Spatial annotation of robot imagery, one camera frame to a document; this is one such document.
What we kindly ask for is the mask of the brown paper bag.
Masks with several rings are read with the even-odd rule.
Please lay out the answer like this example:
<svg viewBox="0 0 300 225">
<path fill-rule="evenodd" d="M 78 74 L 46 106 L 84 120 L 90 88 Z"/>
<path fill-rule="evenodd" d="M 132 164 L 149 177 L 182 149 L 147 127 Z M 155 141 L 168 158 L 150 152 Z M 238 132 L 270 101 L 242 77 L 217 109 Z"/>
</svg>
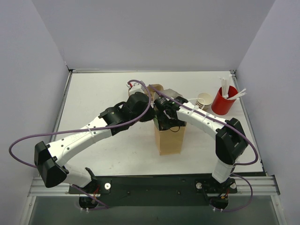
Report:
<svg viewBox="0 0 300 225">
<path fill-rule="evenodd" d="M 161 92 L 173 99 L 179 96 L 182 97 L 181 94 L 172 89 L 162 90 Z M 186 125 L 187 124 L 185 122 L 185 127 L 173 127 L 165 131 L 159 131 L 155 125 L 155 141 L 160 155 L 180 154 Z"/>
</svg>

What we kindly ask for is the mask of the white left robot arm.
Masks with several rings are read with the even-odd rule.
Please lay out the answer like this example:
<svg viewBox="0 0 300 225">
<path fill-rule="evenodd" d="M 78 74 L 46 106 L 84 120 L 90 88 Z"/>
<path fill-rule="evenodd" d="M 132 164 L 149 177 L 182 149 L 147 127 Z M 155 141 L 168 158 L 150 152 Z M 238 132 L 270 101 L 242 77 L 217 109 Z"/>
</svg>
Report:
<svg viewBox="0 0 300 225">
<path fill-rule="evenodd" d="M 147 122 L 154 118 L 154 109 L 148 105 L 149 97 L 141 92 L 129 96 L 107 108 L 86 125 L 86 131 L 66 136 L 60 140 L 35 145 L 34 163 L 47 188 L 61 183 L 74 184 L 84 192 L 97 188 L 98 182 L 91 169 L 76 168 L 68 161 L 91 145 L 128 130 L 136 122 Z"/>
</svg>

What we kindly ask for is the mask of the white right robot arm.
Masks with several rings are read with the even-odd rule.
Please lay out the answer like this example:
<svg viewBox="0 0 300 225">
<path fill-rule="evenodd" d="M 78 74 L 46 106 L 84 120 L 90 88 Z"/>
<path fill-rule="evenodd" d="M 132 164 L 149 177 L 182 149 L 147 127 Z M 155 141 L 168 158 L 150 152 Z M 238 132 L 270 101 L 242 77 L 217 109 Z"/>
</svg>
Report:
<svg viewBox="0 0 300 225">
<path fill-rule="evenodd" d="M 218 160 L 212 177 L 219 183 L 224 183 L 234 171 L 236 161 L 248 146 L 247 141 L 241 136 L 245 135 L 245 132 L 239 120 L 215 117 L 180 96 L 174 100 L 159 96 L 154 101 L 154 107 L 161 128 L 190 124 L 215 140 L 215 153 Z"/>
</svg>

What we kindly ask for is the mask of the brown pulp cup carrier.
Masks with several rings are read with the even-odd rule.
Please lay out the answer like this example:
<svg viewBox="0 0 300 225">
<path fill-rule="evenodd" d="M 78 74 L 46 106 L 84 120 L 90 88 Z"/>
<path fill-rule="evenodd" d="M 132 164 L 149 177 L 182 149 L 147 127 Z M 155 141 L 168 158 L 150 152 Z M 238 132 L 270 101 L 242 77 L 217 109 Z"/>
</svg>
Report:
<svg viewBox="0 0 300 225">
<path fill-rule="evenodd" d="M 148 85 L 147 89 L 150 92 L 151 103 L 153 103 L 154 97 L 157 96 L 156 90 L 162 91 L 162 90 L 164 90 L 164 87 L 161 84 L 152 84 L 151 86 Z"/>
</svg>

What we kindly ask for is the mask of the stack of paper cups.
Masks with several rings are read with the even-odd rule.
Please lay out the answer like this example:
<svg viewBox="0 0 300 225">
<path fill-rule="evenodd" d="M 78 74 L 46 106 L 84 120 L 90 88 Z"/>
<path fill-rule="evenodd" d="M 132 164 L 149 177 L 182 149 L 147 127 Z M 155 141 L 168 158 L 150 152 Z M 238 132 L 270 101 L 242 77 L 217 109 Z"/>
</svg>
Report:
<svg viewBox="0 0 300 225">
<path fill-rule="evenodd" d="M 201 110 L 208 110 L 213 102 L 213 98 L 208 93 L 200 93 L 197 96 L 196 105 L 199 106 Z"/>
</svg>

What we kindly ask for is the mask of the red cylindrical holder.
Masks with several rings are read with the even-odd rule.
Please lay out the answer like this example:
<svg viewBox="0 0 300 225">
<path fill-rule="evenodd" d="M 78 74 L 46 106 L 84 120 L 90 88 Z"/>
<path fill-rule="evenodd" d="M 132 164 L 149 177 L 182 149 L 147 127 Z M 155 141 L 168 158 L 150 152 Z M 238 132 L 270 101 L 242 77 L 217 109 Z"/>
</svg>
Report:
<svg viewBox="0 0 300 225">
<path fill-rule="evenodd" d="M 219 88 L 211 105 L 212 111 L 217 115 L 226 115 L 236 100 L 228 100 L 222 96 L 222 88 Z"/>
</svg>

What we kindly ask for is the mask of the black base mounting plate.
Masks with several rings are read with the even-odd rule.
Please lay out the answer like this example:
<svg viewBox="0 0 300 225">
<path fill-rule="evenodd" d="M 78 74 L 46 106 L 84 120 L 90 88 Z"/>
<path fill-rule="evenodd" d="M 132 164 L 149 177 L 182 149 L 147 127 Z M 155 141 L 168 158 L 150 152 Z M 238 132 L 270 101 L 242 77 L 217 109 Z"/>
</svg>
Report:
<svg viewBox="0 0 300 225">
<path fill-rule="evenodd" d="M 206 206 L 210 196 L 235 194 L 235 180 L 219 183 L 211 174 L 98 176 L 88 193 L 109 207 Z"/>
</svg>

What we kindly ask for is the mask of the aluminium frame rail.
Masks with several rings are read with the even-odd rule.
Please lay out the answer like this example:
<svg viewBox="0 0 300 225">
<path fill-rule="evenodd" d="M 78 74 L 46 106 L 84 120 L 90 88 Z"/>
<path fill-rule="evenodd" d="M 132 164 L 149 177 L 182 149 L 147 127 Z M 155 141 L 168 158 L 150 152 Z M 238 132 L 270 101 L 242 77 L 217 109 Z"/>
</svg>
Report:
<svg viewBox="0 0 300 225">
<path fill-rule="evenodd" d="M 250 196 L 250 186 L 252 186 L 253 195 L 271 196 L 279 195 L 279 188 L 275 177 L 246 177 L 246 180 L 236 178 L 237 193 L 231 196 Z M 40 177 L 35 177 L 28 193 L 28 197 L 67 197 L 72 196 L 69 192 L 69 185 L 62 183 L 52 188 L 46 188 Z"/>
</svg>

